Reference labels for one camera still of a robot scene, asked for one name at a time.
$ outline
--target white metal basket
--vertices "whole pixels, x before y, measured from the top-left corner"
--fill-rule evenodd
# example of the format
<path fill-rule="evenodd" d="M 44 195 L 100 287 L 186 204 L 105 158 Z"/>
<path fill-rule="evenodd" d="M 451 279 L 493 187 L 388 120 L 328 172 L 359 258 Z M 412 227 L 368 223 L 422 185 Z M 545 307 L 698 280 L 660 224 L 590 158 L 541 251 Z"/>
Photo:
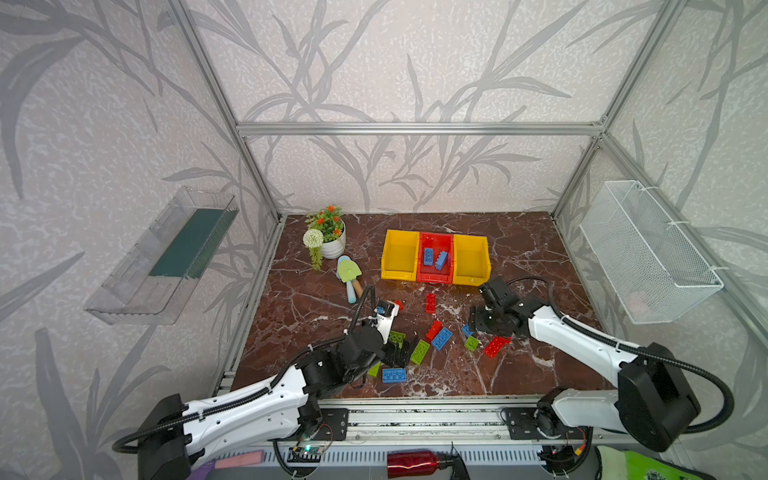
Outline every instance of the white metal basket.
<path fill-rule="evenodd" d="M 605 182 L 581 231 L 632 323 L 671 322 L 723 288 L 712 266 L 640 182 Z"/>

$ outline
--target green lego brick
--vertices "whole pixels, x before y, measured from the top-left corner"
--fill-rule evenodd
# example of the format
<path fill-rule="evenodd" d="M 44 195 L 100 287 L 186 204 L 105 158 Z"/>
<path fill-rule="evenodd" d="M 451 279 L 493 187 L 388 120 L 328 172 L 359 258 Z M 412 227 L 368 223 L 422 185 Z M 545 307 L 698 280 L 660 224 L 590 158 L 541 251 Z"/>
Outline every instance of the green lego brick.
<path fill-rule="evenodd" d="M 411 362 L 414 362 L 416 365 L 421 365 L 422 360 L 427 355 L 428 351 L 429 344 L 424 340 L 419 340 L 419 344 L 413 350 L 413 354 L 411 355 Z"/>
<path fill-rule="evenodd" d="M 478 348 L 478 345 L 480 345 L 480 341 L 474 336 L 468 336 L 467 341 L 464 343 L 464 346 L 467 347 L 470 352 L 474 352 L 475 349 Z"/>
<path fill-rule="evenodd" d="M 376 378 L 376 376 L 379 374 L 379 367 L 382 365 L 381 362 L 377 362 L 374 366 L 371 367 L 370 370 L 368 370 L 368 375 L 372 376 L 373 378 Z"/>
<path fill-rule="evenodd" d="M 402 348 L 402 341 L 406 339 L 405 333 L 389 331 L 389 341 L 397 343 Z"/>

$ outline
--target potted plant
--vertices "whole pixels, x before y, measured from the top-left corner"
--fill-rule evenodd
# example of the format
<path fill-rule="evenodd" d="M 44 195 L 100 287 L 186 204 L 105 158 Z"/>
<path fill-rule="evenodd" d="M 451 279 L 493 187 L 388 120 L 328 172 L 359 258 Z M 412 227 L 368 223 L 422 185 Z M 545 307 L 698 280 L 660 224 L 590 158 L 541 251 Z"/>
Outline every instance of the potted plant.
<path fill-rule="evenodd" d="M 341 209 L 329 205 L 317 214 L 306 216 L 304 246 L 310 250 L 312 268 L 320 270 L 323 258 L 339 258 L 346 247 L 346 225 Z"/>

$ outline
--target acrylic wall tray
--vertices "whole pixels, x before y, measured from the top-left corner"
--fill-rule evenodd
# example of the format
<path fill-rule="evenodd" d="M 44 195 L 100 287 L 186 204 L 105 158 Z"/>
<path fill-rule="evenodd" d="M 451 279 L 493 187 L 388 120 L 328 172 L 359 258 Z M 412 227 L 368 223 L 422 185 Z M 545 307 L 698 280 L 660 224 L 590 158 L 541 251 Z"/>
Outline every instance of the acrylic wall tray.
<path fill-rule="evenodd" d="M 173 325 L 237 212 L 232 194 L 182 187 L 85 310 L 110 324 Z"/>

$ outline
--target purple object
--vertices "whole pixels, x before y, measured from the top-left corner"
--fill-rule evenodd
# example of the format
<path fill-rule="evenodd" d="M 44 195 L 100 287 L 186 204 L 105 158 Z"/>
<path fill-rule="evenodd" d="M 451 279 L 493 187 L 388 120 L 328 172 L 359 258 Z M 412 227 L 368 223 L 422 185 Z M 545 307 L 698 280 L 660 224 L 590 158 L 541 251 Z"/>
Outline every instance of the purple object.
<path fill-rule="evenodd" d="M 215 467 L 216 460 L 204 463 L 200 465 L 199 468 L 194 469 L 192 473 L 190 473 L 190 476 L 187 477 L 187 480 L 205 480 L 208 474 L 211 473 Z"/>

